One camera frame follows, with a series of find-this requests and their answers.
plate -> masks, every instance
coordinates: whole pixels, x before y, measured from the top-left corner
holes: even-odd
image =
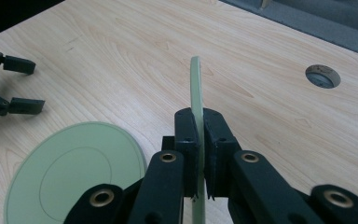
[[[125,189],[145,175],[145,157],[118,126],[85,122],[41,143],[14,176],[5,204],[6,224],[57,224],[80,196],[99,184]]]

inner circle of plate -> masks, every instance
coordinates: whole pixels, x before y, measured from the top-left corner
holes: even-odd
[[[63,223],[80,196],[99,184],[123,189],[145,175],[136,141],[118,126],[85,122],[41,143],[14,176],[6,224]]]

round green plate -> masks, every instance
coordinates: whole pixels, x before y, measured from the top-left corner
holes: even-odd
[[[41,143],[14,176],[5,223],[63,223],[87,189],[99,184],[125,189],[145,170],[142,150],[117,126],[86,122],[65,128]]]

table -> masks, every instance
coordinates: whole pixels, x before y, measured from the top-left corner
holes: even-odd
[[[242,148],[303,192],[329,183],[358,195],[357,53],[215,0],[67,0],[1,33],[0,51],[36,63],[29,77],[0,68],[0,95],[46,100],[37,116],[0,118],[0,223],[21,162],[69,125],[116,124],[150,161],[190,106],[195,55],[205,107]],[[339,86],[312,85],[313,64],[337,71]],[[207,202],[207,222],[231,222],[225,200]]]

wood grain surface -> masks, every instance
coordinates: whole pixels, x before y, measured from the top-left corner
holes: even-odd
[[[0,223],[22,161],[69,125],[116,124],[149,161],[190,106],[195,55],[205,107],[242,148],[303,192],[328,183],[358,195],[357,53],[215,0],[67,0],[1,33],[0,51],[36,62],[28,77],[0,67],[0,95],[46,100],[37,116],[0,118]],[[335,69],[340,85],[312,85],[313,64]],[[190,211],[186,200],[185,223]],[[206,217],[232,223],[225,200],[208,201]]]

